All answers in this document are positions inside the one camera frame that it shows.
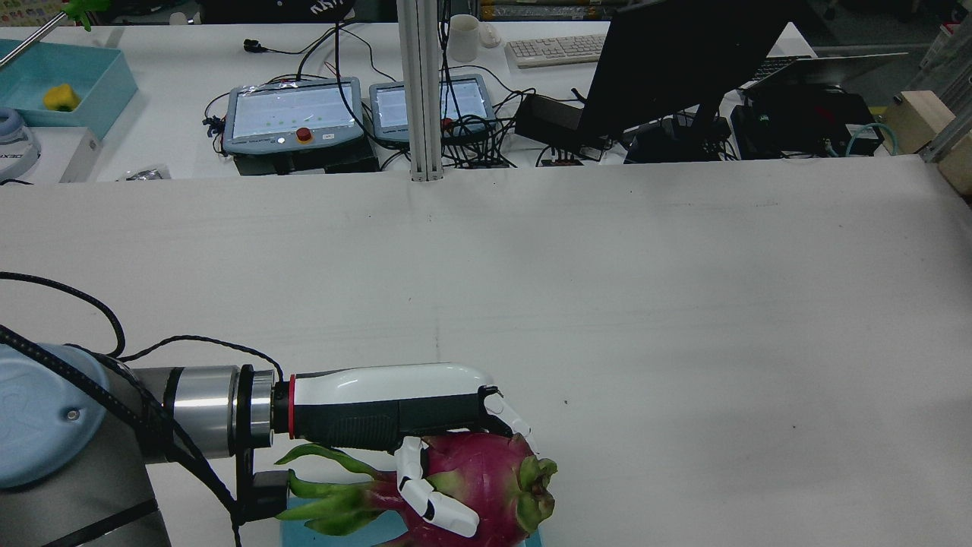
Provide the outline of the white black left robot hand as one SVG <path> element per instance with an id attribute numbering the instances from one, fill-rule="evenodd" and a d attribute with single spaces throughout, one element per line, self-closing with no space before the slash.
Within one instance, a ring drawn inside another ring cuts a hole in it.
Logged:
<path id="1" fill-rule="evenodd" d="M 336 449 L 389 451 L 406 504 L 431 525 L 469 538 L 479 516 L 427 481 L 422 460 L 426 435 L 462 428 L 520 434 L 531 449 L 537 447 L 531 426 L 493 378 L 456 363 L 296 374 L 272 391 L 272 432 Z"/>

